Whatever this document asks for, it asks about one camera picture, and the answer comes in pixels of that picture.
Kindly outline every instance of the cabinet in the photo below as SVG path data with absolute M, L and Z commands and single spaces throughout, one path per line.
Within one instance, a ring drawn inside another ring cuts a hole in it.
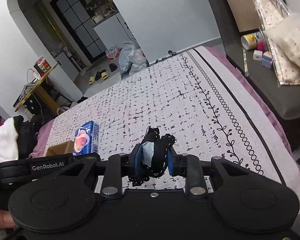
M 59 66 L 62 68 L 62 70 L 67 74 L 67 76 L 74 81 L 77 75 L 79 74 L 79 71 L 74 67 L 70 59 L 64 54 L 64 52 L 61 52 L 60 55 L 58 55 L 55 60 L 58 62 Z
M 94 27 L 94 30 L 107 49 L 115 45 L 122 48 L 124 42 L 130 39 L 116 15 L 106 19 L 104 22 L 101 22 Z
M 70 100 L 78 101 L 83 96 L 80 89 L 65 76 L 61 66 L 55 67 L 49 75 L 49 79 L 54 88 Z
M 128 25 L 126 24 L 126 22 L 125 22 L 124 18 L 122 17 L 122 15 L 120 13 L 117 13 L 115 16 L 118 18 L 119 22 L 121 23 L 122 27 L 124 28 L 125 32 L 129 36 L 129 38 L 130 39 L 135 39 L 135 37 L 133 36 L 130 29 L 128 29 Z

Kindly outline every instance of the can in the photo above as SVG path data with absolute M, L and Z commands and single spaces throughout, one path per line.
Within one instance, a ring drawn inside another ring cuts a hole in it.
M 241 37 L 242 46 L 246 49 L 256 49 L 258 43 L 264 43 L 265 40 L 261 32 L 250 33 Z

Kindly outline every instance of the white plastic bag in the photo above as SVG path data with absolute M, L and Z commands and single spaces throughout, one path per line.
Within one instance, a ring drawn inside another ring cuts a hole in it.
M 120 72 L 124 73 L 128 70 L 129 67 L 129 58 L 128 55 L 133 52 L 135 49 L 139 49 L 140 46 L 136 41 L 127 41 L 124 43 L 124 46 L 120 52 L 119 56 L 119 68 Z
M 146 63 L 143 63 L 143 64 L 135 64 L 135 63 L 133 63 L 133 64 L 131 65 L 131 69 L 130 69 L 130 71 L 129 71 L 129 75 L 133 75 L 133 74 L 135 74 L 135 73 L 137 73 L 137 72 L 143 70 L 143 69 L 146 68 L 146 67 L 147 67 L 147 64 L 146 64 Z
M 70 108 L 67 107 L 67 106 L 62 106 L 62 107 L 60 107 L 60 108 L 57 109 L 57 114 L 58 114 L 58 115 L 61 115 L 61 114 L 63 114 L 65 111 L 67 111 L 67 110 L 69 110 L 69 109 L 70 109 Z
M 300 14 L 290 14 L 275 27 L 264 33 L 300 67 Z
M 130 52 L 128 59 L 135 64 L 143 64 L 147 62 L 147 59 L 141 49 L 135 49 L 134 51 Z

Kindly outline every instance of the wooden desk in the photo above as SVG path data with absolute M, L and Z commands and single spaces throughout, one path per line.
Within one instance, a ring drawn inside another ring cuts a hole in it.
M 42 88 L 41 84 L 43 81 L 45 81 L 48 77 L 48 75 L 54 70 L 54 68 L 58 64 L 55 64 L 51 69 L 47 71 L 45 76 L 41 78 L 36 85 L 29 91 L 29 93 L 16 105 L 14 111 L 18 111 L 20 107 L 29 99 L 29 97 L 33 94 L 36 93 L 38 97 L 42 99 L 43 102 L 47 104 L 47 106 L 57 114 L 57 109 L 60 108 L 60 106 L 49 96 L 49 94 Z

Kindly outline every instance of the glass door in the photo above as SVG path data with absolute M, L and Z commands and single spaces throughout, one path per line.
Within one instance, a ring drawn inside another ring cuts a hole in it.
M 105 55 L 106 46 L 93 29 L 96 24 L 79 0 L 53 0 L 50 4 L 90 62 Z

